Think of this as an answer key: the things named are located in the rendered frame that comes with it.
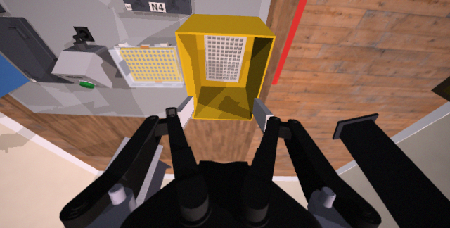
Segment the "yellow open-top bin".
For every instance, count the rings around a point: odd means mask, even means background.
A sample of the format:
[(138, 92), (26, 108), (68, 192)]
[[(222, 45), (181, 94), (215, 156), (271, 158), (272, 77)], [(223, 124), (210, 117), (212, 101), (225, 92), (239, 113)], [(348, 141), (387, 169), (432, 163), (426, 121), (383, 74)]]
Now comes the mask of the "yellow open-top bin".
[[(260, 17), (193, 14), (175, 35), (193, 119), (252, 120), (276, 38)], [(238, 82), (206, 80), (204, 35), (247, 37)]]

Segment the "blue open-top bin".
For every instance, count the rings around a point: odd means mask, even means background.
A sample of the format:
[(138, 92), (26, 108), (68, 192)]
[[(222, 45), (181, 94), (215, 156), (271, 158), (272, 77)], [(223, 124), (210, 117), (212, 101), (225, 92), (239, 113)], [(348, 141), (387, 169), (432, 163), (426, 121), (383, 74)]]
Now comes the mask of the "blue open-top bin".
[(0, 54), (0, 98), (29, 80)]

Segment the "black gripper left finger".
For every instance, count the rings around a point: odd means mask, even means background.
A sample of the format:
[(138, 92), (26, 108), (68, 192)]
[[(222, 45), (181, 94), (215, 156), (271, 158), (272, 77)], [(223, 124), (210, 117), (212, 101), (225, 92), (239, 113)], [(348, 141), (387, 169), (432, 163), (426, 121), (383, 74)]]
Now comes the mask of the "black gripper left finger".
[(165, 109), (166, 118), (147, 117), (108, 169), (68, 202), (59, 218), (65, 228), (120, 228), (136, 199), (163, 135), (169, 135), (181, 215), (196, 221), (208, 208), (208, 190), (184, 129), (194, 113), (193, 96)]

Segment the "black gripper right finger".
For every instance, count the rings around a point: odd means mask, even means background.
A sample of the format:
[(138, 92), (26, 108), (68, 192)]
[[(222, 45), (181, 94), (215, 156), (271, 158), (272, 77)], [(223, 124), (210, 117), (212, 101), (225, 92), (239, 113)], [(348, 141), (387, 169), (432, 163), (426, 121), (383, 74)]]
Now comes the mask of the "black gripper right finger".
[(240, 190), (243, 217), (260, 222), (269, 206), (278, 138), (283, 138), (307, 200), (323, 228), (378, 228), (381, 216), (339, 177), (302, 124), (280, 118), (254, 98), (252, 114), (263, 137)]

